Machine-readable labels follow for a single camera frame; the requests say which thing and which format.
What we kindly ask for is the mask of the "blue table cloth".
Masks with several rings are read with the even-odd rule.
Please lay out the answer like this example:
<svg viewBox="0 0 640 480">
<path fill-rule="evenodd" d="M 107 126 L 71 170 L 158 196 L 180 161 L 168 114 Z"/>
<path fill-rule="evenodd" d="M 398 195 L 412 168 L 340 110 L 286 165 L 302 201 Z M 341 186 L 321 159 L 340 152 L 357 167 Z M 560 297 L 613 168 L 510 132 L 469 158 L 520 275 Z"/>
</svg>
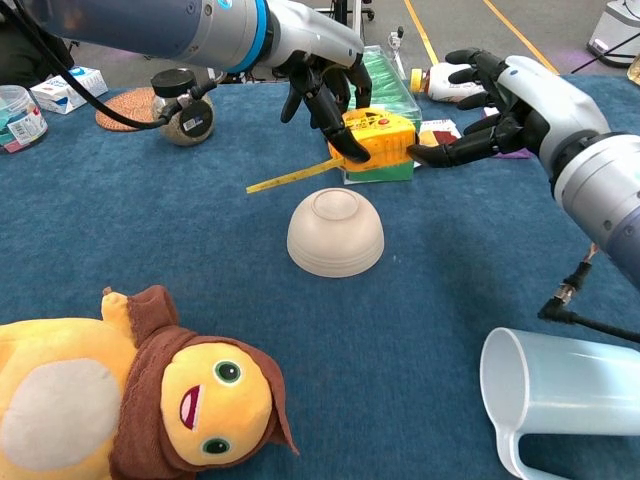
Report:
<svg viewBox="0 0 640 480">
<path fill-rule="evenodd" d="M 513 480 L 481 398 L 482 345 L 498 326 L 599 339 L 537 316 L 588 238 L 535 159 L 487 159 L 359 185 L 383 256 L 355 277 L 310 275 L 288 256 L 289 219 L 339 172 L 246 192 L 326 156 L 305 109 L 280 122 L 287 93 L 218 87 L 215 131 L 193 148 L 105 131 L 83 106 L 0 152 L 0 323 L 95 318 L 105 287 L 162 284 L 186 328 L 267 352 L 297 451 L 271 445 L 198 480 Z"/>
</svg>

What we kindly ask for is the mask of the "person in dark clothes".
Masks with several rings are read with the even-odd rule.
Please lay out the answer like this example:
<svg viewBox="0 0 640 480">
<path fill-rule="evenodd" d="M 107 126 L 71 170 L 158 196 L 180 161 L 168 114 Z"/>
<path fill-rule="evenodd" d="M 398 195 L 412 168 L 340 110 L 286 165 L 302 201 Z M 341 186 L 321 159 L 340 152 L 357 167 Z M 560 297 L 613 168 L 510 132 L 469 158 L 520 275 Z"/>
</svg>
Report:
<svg viewBox="0 0 640 480">
<path fill-rule="evenodd" d="M 40 27 L 32 27 L 65 68 L 75 61 L 64 41 Z M 19 85 L 26 89 L 58 75 L 27 38 L 0 13 L 0 85 Z"/>
</svg>

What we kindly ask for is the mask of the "white snack packet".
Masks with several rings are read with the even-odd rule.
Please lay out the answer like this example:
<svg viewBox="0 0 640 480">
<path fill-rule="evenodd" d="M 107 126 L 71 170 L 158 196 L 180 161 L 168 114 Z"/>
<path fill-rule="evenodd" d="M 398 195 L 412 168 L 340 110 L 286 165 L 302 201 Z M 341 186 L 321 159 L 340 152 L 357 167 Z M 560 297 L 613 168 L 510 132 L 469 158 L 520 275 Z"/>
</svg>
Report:
<svg viewBox="0 0 640 480">
<path fill-rule="evenodd" d="M 461 137 L 452 119 L 424 120 L 421 122 L 418 138 L 424 146 L 448 145 Z"/>
</svg>

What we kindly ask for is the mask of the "small white clip stand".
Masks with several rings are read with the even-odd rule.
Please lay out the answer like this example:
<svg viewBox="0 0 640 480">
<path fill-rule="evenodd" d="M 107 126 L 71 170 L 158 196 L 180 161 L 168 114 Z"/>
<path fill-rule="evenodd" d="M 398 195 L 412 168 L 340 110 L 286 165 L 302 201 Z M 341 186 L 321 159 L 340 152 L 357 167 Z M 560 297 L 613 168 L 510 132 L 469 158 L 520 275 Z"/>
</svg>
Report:
<svg viewBox="0 0 640 480">
<path fill-rule="evenodd" d="M 397 72 L 400 78 L 402 80 L 405 80 L 406 73 L 405 73 L 401 55 L 400 55 L 400 47 L 402 45 L 403 37 L 404 37 L 404 28 L 402 26 L 398 26 L 394 31 L 390 32 L 388 36 L 388 44 L 393 53 L 393 62 L 395 63 Z"/>
</svg>

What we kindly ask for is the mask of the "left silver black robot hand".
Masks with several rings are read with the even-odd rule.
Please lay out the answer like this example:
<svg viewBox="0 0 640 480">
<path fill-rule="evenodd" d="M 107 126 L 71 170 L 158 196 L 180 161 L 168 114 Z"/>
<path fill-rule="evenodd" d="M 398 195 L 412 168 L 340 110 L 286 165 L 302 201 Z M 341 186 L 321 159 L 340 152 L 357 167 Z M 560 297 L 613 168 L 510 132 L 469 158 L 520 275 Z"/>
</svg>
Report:
<svg viewBox="0 0 640 480">
<path fill-rule="evenodd" d="M 371 102 L 372 81 L 360 35 L 302 3 L 267 0 L 267 4 L 274 33 L 264 64 L 289 81 L 280 120 L 289 122 L 305 104 L 313 129 L 347 159 L 367 162 L 369 152 L 343 120 L 351 98 L 358 108 Z"/>
</svg>

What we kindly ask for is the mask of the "white grey machine base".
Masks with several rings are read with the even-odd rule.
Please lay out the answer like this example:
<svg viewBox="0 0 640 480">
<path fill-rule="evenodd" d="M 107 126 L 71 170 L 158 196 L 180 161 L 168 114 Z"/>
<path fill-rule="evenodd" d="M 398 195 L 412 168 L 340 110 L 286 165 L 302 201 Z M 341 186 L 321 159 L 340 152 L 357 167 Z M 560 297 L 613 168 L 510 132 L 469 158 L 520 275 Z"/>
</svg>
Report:
<svg viewBox="0 0 640 480">
<path fill-rule="evenodd" d="M 601 63 L 628 68 L 640 54 L 640 0 L 610 0 L 586 44 Z"/>
</svg>

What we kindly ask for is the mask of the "yellow plush toy brown hood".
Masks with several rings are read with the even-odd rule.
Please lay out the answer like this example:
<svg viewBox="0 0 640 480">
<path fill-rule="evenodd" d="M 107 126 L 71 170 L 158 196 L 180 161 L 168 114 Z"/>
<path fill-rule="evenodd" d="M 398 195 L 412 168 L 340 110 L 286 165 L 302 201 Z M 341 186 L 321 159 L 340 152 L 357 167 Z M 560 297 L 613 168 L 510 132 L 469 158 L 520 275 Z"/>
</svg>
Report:
<svg viewBox="0 0 640 480">
<path fill-rule="evenodd" d="M 183 328 L 168 290 L 0 325 L 0 480 L 195 480 L 292 445 L 277 363 Z"/>
</svg>

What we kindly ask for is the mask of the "black wheeled stand base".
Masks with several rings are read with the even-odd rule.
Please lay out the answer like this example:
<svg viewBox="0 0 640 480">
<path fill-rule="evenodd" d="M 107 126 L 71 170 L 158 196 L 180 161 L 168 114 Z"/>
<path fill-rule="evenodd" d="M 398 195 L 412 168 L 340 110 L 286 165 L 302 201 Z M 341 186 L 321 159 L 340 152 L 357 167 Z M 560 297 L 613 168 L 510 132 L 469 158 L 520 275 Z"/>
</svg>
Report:
<svg viewBox="0 0 640 480">
<path fill-rule="evenodd" d="M 369 21 L 375 18 L 375 11 L 371 7 L 373 0 L 341 0 L 343 3 L 341 20 L 346 20 L 348 15 L 365 15 Z"/>
</svg>

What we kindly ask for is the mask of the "clear plastic tub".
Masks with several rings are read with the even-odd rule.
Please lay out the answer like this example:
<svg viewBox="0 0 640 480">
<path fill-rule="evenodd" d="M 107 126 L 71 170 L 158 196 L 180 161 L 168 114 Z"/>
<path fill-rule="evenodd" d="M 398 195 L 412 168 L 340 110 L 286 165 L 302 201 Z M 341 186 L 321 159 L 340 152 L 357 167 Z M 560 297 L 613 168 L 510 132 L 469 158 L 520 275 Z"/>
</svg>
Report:
<svg viewBox="0 0 640 480">
<path fill-rule="evenodd" d="M 39 106 L 24 87 L 0 85 L 0 148 L 16 153 L 38 142 L 47 131 Z"/>
</svg>

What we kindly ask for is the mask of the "round woven coaster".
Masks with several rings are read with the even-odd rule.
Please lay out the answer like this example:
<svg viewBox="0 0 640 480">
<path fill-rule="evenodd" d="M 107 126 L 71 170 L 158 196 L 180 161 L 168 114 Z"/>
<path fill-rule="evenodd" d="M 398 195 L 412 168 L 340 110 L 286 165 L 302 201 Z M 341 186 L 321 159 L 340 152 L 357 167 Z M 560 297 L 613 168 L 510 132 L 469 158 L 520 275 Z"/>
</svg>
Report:
<svg viewBox="0 0 640 480">
<path fill-rule="evenodd" d="M 118 94 L 107 100 L 105 105 L 122 116 L 138 122 L 152 122 L 152 103 L 154 91 L 151 87 L 136 88 Z M 134 132 L 135 128 L 124 125 L 104 113 L 97 111 L 95 115 L 99 127 L 113 132 Z"/>
</svg>

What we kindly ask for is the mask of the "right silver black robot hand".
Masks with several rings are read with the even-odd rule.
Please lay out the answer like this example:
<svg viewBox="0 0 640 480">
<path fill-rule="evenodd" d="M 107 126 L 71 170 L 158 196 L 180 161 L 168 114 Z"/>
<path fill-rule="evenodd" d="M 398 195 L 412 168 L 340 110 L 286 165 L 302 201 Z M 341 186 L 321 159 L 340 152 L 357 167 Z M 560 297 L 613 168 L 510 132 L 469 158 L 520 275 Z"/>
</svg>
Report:
<svg viewBox="0 0 640 480">
<path fill-rule="evenodd" d="M 550 172 L 568 145 L 611 132 L 591 96 L 529 57 L 501 58 L 466 48 L 448 53 L 445 60 L 465 67 L 449 76 L 451 83 L 473 81 L 484 89 L 460 101 L 458 109 L 493 106 L 498 112 L 468 126 L 450 144 L 409 146 L 410 158 L 423 165 L 448 168 L 526 149 Z"/>
</svg>

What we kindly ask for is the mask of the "yellow tape measure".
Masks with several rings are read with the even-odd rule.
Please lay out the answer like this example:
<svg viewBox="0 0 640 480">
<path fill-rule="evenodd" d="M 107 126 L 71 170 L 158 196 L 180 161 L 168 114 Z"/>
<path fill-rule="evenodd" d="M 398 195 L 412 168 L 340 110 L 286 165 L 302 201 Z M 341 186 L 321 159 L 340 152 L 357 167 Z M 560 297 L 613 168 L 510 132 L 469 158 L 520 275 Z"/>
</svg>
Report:
<svg viewBox="0 0 640 480">
<path fill-rule="evenodd" d="M 275 177 L 246 188 L 256 193 L 320 175 L 332 169 L 342 173 L 345 184 L 406 181 L 413 177 L 414 163 L 407 148 L 418 140 L 410 119 L 379 108 L 350 110 L 343 119 L 355 139 L 369 152 L 364 163 L 347 159 L 329 145 L 330 158 L 322 163 Z"/>
</svg>

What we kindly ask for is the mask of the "white blue tissue box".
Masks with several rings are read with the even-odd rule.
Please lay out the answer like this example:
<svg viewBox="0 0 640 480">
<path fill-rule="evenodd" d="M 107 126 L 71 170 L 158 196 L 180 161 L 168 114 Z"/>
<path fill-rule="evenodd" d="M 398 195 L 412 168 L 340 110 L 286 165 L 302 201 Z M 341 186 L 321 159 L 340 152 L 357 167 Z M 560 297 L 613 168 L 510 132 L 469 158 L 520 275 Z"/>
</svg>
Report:
<svg viewBox="0 0 640 480">
<path fill-rule="evenodd" d="M 69 73 L 94 97 L 99 97 L 108 91 L 100 70 L 77 66 Z M 61 75 L 51 77 L 32 87 L 31 93 L 42 109 L 63 115 L 87 103 Z"/>
</svg>

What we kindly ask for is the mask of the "clear box of green sachets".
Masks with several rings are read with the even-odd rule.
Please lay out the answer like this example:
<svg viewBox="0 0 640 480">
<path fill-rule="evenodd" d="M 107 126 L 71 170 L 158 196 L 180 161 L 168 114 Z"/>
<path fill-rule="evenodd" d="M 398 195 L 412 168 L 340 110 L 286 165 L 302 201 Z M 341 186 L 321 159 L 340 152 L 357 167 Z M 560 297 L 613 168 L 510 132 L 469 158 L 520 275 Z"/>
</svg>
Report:
<svg viewBox="0 0 640 480">
<path fill-rule="evenodd" d="M 371 107 L 403 116 L 410 120 L 416 132 L 419 132 L 422 123 L 421 109 L 382 47 L 366 46 L 362 60 L 372 81 Z M 413 170 L 413 161 L 407 160 L 398 165 L 368 172 L 346 172 L 342 174 L 342 179 L 345 185 L 405 181 L 412 179 Z"/>
</svg>

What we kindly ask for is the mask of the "beige upturned bowl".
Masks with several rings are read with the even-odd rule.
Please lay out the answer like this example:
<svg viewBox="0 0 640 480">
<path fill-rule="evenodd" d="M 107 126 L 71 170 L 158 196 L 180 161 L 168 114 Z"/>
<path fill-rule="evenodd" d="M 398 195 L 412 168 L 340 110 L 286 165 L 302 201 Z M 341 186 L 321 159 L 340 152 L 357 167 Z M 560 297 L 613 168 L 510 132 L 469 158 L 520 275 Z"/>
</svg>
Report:
<svg viewBox="0 0 640 480">
<path fill-rule="evenodd" d="M 344 278 L 373 267 L 384 252 L 385 238 L 379 213 L 368 199 L 353 190 L 325 188 L 296 207 L 286 246 L 301 269 Z"/>
</svg>

